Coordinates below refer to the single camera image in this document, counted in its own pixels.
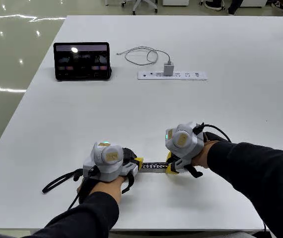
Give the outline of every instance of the glossy floor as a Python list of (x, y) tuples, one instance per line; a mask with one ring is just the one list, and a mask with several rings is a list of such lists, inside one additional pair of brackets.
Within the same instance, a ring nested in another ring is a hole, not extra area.
[[(67, 15), (127, 14), (133, 2), (120, 7), (120, 0), (0, 0), (0, 136), (37, 71), (42, 58)], [(199, 6), (190, 0), (187, 7), (163, 7), (162, 15), (226, 15)], [(154, 14), (146, 3), (137, 14)], [(282, 15), (264, 8), (241, 8), (237, 15)]]

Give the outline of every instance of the power outlet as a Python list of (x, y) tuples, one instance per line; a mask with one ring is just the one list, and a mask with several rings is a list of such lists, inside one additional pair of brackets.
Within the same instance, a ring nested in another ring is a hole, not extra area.
[(207, 80), (205, 72), (175, 71), (172, 76), (164, 76), (163, 72), (139, 71), (139, 80)]

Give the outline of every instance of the left hand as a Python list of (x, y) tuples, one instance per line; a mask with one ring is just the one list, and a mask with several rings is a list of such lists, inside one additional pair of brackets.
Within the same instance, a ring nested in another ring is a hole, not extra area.
[[(111, 195), (117, 202), (120, 203), (122, 192), (121, 192), (121, 185), (125, 181), (125, 178), (122, 176), (118, 176), (117, 179), (111, 182), (99, 182), (90, 192), (90, 194), (94, 192), (105, 192)], [(80, 191), (82, 184), (77, 188), (77, 192)]]

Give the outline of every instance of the chair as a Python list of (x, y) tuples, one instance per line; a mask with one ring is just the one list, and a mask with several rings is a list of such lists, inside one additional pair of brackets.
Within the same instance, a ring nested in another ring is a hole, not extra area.
[[(122, 2), (122, 7), (125, 7), (125, 4), (128, 2), (128, 1), (134, 1), (134, 0), (124, 0)], [(133, 7), (133, 15), (136, 15), (136, 8), (139, 6), (139, 4), (142, 2), (142, 1), (145, 1), (147, 2), (150, 6), (152, 6), (154, 9), (155, 9), (155, 13), (158, 12), (158, 8), (157, 8), (157, 4), (158, 4), (158, 0), (155, 0), (155, 3), (153, 3), (151, 0), (135, 0), (136, 3)]]

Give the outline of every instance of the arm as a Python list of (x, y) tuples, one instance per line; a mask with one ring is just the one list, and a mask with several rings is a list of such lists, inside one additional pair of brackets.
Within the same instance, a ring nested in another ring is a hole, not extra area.
[(107, 238), (117, 222), (124, 178), (99, 182), (84, 202), (48, 223), (28, 238)]
[(251, 200), (271, 231), (283, 237), (283, 151), (248, 143), (208, 142), (193, 165), (209, 167)]

